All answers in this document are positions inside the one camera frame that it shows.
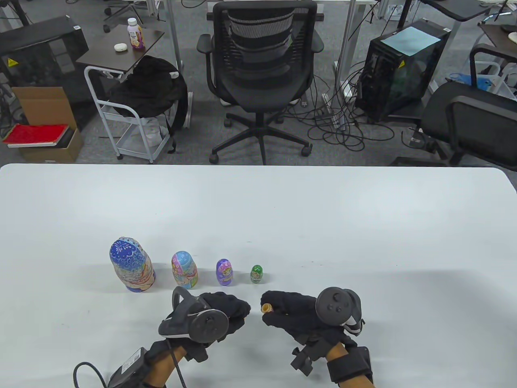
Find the person's right hand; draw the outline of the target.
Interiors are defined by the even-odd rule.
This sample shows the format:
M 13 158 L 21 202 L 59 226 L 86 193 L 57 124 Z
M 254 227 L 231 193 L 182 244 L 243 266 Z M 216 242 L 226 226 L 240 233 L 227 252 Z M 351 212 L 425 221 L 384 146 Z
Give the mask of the person's right hand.
M 283 329 L 294 339 L 307 335 L 325 339 L 332 346 L 342 343 L 345 348 L 357 347 L 342 326 L 330 326 L 318 318 L 313 296 L 266 291 L 261 296 L 261 305 L 264 304 L 270 304 L 273 311 L 264 313 L 262 321 L 267 326 Z

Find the person's left hand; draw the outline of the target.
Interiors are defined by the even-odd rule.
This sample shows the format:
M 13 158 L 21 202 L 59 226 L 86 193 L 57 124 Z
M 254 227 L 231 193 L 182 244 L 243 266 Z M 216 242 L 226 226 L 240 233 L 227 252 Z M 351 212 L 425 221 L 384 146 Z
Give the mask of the person's left hand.
M 242 328 L 244 320 L 251 310 L 250 305 L 246 301 L 225 292 L 202 293 L 199 297 L 208 303 L 210 307 L 223 312 L 227 316 L 229 327 L 226 335 L 234 334 L 235 331 Z

